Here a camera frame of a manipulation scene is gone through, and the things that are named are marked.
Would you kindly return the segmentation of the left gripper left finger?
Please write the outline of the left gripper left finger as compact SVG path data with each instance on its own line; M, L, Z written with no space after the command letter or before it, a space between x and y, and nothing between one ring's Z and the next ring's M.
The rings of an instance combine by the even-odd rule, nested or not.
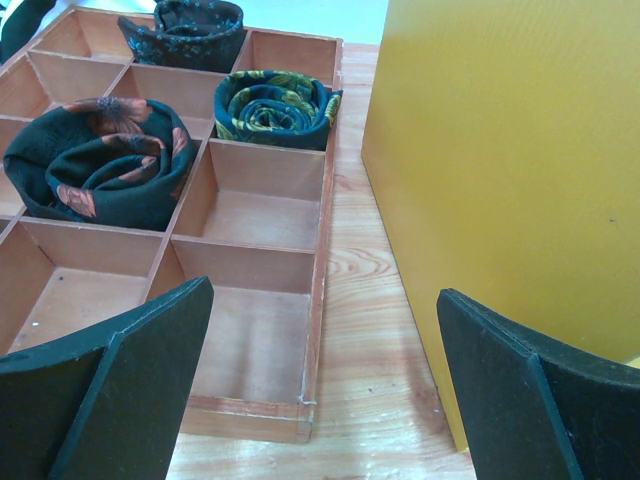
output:
M194 278L2 356L2 478L165 478L213 298L210 280Z

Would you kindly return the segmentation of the yellow shelf cabinet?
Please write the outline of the yellow shelf cabinet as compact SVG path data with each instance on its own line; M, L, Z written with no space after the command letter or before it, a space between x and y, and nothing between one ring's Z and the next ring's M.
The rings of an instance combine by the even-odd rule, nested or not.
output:
M442 289L638 355L637 2L391 2L361 156L458 449Z

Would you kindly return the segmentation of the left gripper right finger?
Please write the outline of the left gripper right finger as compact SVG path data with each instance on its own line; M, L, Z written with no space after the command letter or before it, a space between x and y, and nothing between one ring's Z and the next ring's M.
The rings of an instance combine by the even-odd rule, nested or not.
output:
M636 479L639 371L445 289L437 315L480 479Z

